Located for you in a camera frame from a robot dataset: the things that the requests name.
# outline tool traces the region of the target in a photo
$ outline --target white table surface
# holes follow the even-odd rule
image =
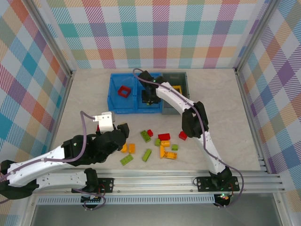
[[[107,95],[111,73],[129,72],[131,69],[81,69],[75,74],[60,127],[55,139],[59,146],[63,141],[82,134],[79,112],[93,116],[108,110]],[[150,72],[185,71],[188,77],[190,98],[205,105],[212,140],[229,165],[239,170],[260,170],[258,156],[241,101],[238,85],[232,69],[149,69]],[[134,159],[126,166],[120,160],[126,154],[116,151],[105,163],[90,165],[94,169],[131,170],[207,170],[203,151],[187,138],[178,138],[181,131],[180,115],[117,114],[115,125],[127,122],[130,135],[127,143],[136,145]],[[95,133],[97,123],[86,119],[87,132]],[[152,140],[145,143],[140,132],[151,129]],[[178,144],[176,160],[160,159],[159,147],[154,145],[160,133],[170,133],[171,144]],[[152,149],[147,162],[142,157],[147,148]]]

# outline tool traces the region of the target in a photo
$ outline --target blue bin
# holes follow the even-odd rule
[[[152,77],[157,78],[161,73],[150,73]],[[127,98],[118,95],[117,91],[124,85],[131,89]],[[146,105],[142,103],[141,83],[132,73],[113,73],[110,78],[110,87],[108,93],[108,108],[116,114],[131,113],[162,113],[162,103]]]

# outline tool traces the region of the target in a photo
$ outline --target green lego brick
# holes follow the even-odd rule
[[[145,130],[143,130],[140,134],[146,143],[151,140],[150,136],[147,134]]]
[[[134,158],[131,154],[128,154],[126,157],[124,157],[122,160],[120,160],[121,164],[123,166],[127,165],[130,161],[132,161]]]
[[[155,141],[155,146],[160,146],[160,144],[161,144],[161,141],[160,141],[160,139],[159,138],[157,138],[156,139],[156,141]]]
[[[146,153],[145,153],[144,156],[142,157],[142,160],[143,160],[144,162],[146,162],[146,161],[148,160],[148,158],[149,158],[150,155],[151,155],[151,149],[147,149],[147,150],[146,150]]]
[[[172,146],[171,146],[171,150],[177,151],[177,150],[178,150],[178,145],[172,145]]]

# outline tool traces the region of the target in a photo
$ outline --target gray bin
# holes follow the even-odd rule
[[[162,73],[164,79],[166,79],[172,86],[181,86],[182,94],[189,99],[189,90],[186,72],[167,72]],[[162,114],[179,114],[169,103],[163,101]]]

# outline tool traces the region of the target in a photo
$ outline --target yellow lego brick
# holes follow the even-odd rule
[[[120,150],[122,153],[127,153],[127,144],[125,143],[122,147],[122,149]]]
[[[165,154],[165,148],[163,146],[160,146],[160,158],[162,159]]]
[[[129,144],[128,145],[128,152],[130,154],[135,154],[136,150],[135,150],[135,144]]]
[[[166,158],[166,159],[177,159],[177,153],[165,152],[164,158]]]
[[[169,140],[162,140],[161,146],[163,147],[170,147],[170,141]]]
[[[182,94],[181,86],[173,86],[173,88]]]

